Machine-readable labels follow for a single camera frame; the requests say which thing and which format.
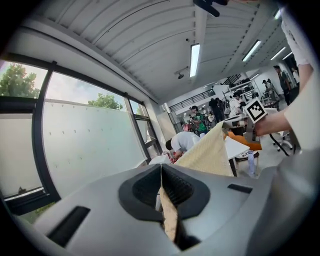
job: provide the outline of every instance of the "security camera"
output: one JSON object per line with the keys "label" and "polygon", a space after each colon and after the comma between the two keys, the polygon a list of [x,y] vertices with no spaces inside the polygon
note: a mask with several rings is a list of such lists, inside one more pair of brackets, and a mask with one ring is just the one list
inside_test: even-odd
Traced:
{"label": "security camera", "polygon": [[213,2],[216,2],[217,4],[222,6],[226,6],[229,0],[193,0],[193,3],[196,6],[199,6],[201,9],[207,11],[214,17],[219,17],[220,13],[211,6]]}
{"label": "security camera", "polygon": [[185,76],[184,74],[179,73],[178,79],[181,79],[181,78],[183,78],[184,76]]}

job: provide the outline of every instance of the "white t-shirt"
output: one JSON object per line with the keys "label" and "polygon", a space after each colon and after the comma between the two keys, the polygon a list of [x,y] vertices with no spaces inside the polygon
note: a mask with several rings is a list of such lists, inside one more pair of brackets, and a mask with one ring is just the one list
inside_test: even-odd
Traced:
{"label": "white t-shirt", "polygon": [[186,152],[200,141],[200,137],[189,131],[179,132],[177,135],[173,136],[171,140],[171,147],[175,152],[178,150]]}
{"label": "white t-shirt", "polygon": [[240,108],[240,102],[236,98],[230,99],[230,114],[229,118],[237,116],[239,113],[237,112],[237,108]]}
{"label": "white t-shirt", "polygon": [[282,29],[294,54],[297,66],[310,64],[313,73],[305,88],[284,112],[303,150],[320,147],[320,77],[317,55],[304,35],[303,30],[290,16],[286,8],[282,9]]}
{"label": "white t-shirt", "polygon": [[281,27],[294,55],[296,65],[311,64],[313,69],[315,69],[317,65],[315,56],[317,55],[313,53],[313,49],[308,42],[307,37],[304,35],[300,26],[291,17],[286,7],[282,8],[280,11],[282,16]]}

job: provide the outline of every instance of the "white table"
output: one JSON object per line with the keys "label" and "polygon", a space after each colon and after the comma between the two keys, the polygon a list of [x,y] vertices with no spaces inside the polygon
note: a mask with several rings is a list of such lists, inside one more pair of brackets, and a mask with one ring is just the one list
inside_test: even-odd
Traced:
{"label": "white table", "polygon": [[[231,166],[232,173],[233,173],[233,175],[235,177],[237,177],[234,158],[236,156],[246,152],[247,150],[249,150],[250,147],[241,144],[240,142],[230,138],[229,136],[227,136],[225,138],[224,145],[225,145],[226,154],[227,154],[230,166]],[[169,157],[165,154],[165,155],[157,156],[154,159],[152,159],[151,162],[149,163],[149,165],[153,165],[153,164],[170,164],[170,163],[171,162],[170,162]]]}
{"label": "white table", "polygon": [[228,156],[232,173],[235,177],[237,177],[237,170],[235,167],[234,158],[246,152],[247,150],[249,150],[250,147],[243,145],[242,143],[230,138],[229,136],[225,138],[224,145],[225,145],[226,154]]}

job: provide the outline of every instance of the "tree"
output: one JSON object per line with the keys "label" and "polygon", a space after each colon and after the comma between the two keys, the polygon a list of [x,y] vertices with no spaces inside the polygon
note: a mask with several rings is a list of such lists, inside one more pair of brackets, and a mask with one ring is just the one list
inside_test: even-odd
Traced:
{"label": "tree", "polygon": [[88,104],[91,106],[104,107],[114,110],[123,109],[123,106],[115,101],[115,96],[110,94],[103,95],[102,93],[98,93],[98,98],[96,100],[89,100]]}
{"label": "tree", "polygon": [[35,88],[37,74],[26,75],[22,64],[12,63],[0,81],[0,96],[38,98],[40,90]]}

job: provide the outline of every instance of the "window frame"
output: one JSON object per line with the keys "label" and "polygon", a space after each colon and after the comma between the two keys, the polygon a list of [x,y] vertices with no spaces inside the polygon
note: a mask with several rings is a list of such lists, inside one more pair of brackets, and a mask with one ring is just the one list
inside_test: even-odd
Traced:
{"label": "window frame", "polygon": [[[42,82],[38,98],[0,96],[0,114],[32,114],[32,150],[36,170],[42,183],[42,187],[40,188],[43,188],[43,190],[40,188],[35,188],[35,190],[37,190],[35,192],[32,192],[32,190],[27,191],[26,195],[24,196],[16,194],[6,198],[4,198],[0,192],[2,199],[6,202],[8,208],[13,214],[23,215],[40,207],[46,206],[50,203],[57,202],[61,199],[50,176],[44,151],[42,134],[42,116],[44,111],[45,96],[50,83],[50,79],[54,72],[84,81],[99,88],[105,89],[111,93],[122,96],[126,110],[130,114],[133,123],[133,129],[137,134],[138,140],[147,158],[146,163],[148,164],[151,161],[151,157],[147,148],[151,147],[152,145],[156,145],[159,153],[162,153],[162,148],[156,137],[156,133],[150,121],[147,109],[142,101],[137,100],[136,98],[128,95],[126,92],[122,92],[90,76],[81,74],[66,67],[59,66],[57,65],[56,61],[47,62],[17,53],[7,53],[6,55],[2,56],[1,59],[7,62],[15,62],[47,70],[47,74]],[[130,100],[140,104],[143,108],[143,113],[145,113],[147,116],[135,115],[133,113]],[[148,125],[154,135],[154,139],[146,143],[144,142],[140,129],[138,127],[137,119],[145,120],[148,122]]]}

